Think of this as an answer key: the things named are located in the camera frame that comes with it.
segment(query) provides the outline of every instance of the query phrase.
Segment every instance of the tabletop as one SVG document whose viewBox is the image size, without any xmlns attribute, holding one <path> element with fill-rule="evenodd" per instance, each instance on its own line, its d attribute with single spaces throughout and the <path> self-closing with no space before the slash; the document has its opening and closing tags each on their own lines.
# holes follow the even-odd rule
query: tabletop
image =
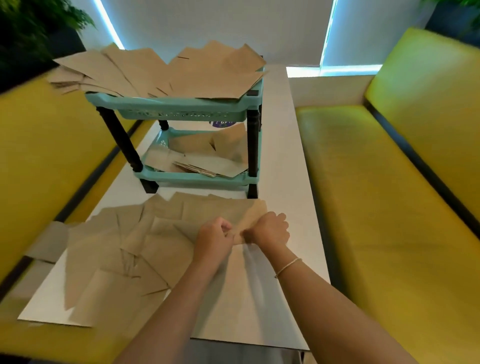
<svg viewBox="0 0 480 364">
<path fill-rule="evenodd" d="M 289 248 L 317 274 L 329 281 L 300 133 L 284 66 L 268 65 L 264 78 L 262 112 L 262 170 L 259 198 L 269 210 L 284 212 L 289 222 Z M 176 129 L 213 130 L 202 121 L 171 121 Z M 137 151 L 143 154 L 160 132 L 158 123 Z M 245 198 L 245 191 L 161 186 L 169 199 L 176 191 Z M 102 197 L 92 215 L 102 208 L 139 204 L 144 192 L 127 164 Z M 44 321 L 63 311 L 65 253 L 33 296 L 20 318 Z M 217 274 L 205 295 L 193 338 L 308 350 L 288 308 L 274 271 L 256 245 L 234 246 L 227 268 Z"/>
</svg>

